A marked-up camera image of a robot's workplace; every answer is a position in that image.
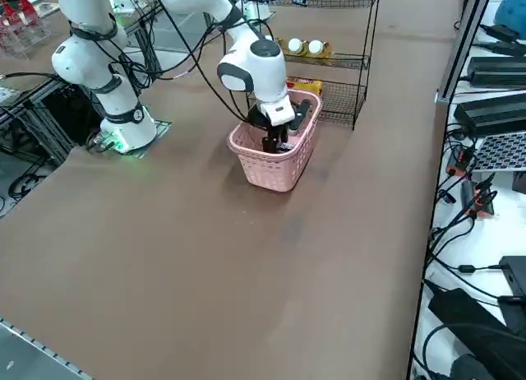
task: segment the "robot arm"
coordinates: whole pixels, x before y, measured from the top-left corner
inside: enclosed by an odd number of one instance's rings
[[[285,60],[281,48],[244,18],[229,0],[161,0],[170,13],[206,12],[233,39],[217,73],[228,90],[254,91],[260,111],[273,127],[294,120],[288,98]]]
[[[125,30],[111,17],[109,0],[58,0],[72,23],[72,37],[52,56],[64,80],[89,88],[106,113],[101,131],[114,138],[115,150],[126,153],[151,143],[155,121],[141,105],[130,81],[108,69],[127,45]],[[253,91],[259,110],[278,127],[293,121],[281,48],[250,25],[229,0],[161,0],[171,13],[207,12],[234,40],[217,73],[229,90]]]

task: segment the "bottle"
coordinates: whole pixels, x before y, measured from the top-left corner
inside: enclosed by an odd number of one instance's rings
[[[330,44],[313,40],[309,43],[309,57],[313,58],[329,58],[332,54]]]
[[[33,6],[29,0],[18,0],[18,2],[24,13],[25,21],[27,22],[30,31],[33,32],[32,35],[34,38],[31,39],[31,42],[34,43],[35,41],[42,39],[45,36],[45,32],[42,28],[42,21],[40,20],[39,13],[35,10],[35,6]]]
[[[291,39],[288,41],[288,53],[291,55],[303,55],[307,51],[307,42],[300,39]]]
[[[27,38],[25,33],[24,22],[20,18],[18,12],[16,12],[16,10],[11,7],[7,0],[0,0],[0,4],[2,4],[3,13],[7,18],[7,22],[9,23],[9,30],[15,34],[22,45],[31,45],[31,41]]]

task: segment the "brown table surface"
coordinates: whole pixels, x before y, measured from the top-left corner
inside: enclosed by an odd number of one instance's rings
[[[352,48],[364,12],[272,26]],[[457,16],[459,0],[381,0],[356,130],[321,124],[289,194],[246,182],[197,72],[156,82],[141,98],[173,126],[145,159],[75,150],[0,224],[0,313],[99,379],[405,378]]]

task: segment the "pink basket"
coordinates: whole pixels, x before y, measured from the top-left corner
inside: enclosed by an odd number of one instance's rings
[[[266,132],[240,123],[228,137],[228,147],[238,154],[250,183],[273,191],[287,192],[294,188],[305,169],[316,143],[316,123],[321,111],[321,98],[304,90],[289,90],[292,102],[300,104],[309,99],[312,107],[298,133],[288,137],[294,148],[283,154],[263,151],[261,139]]]

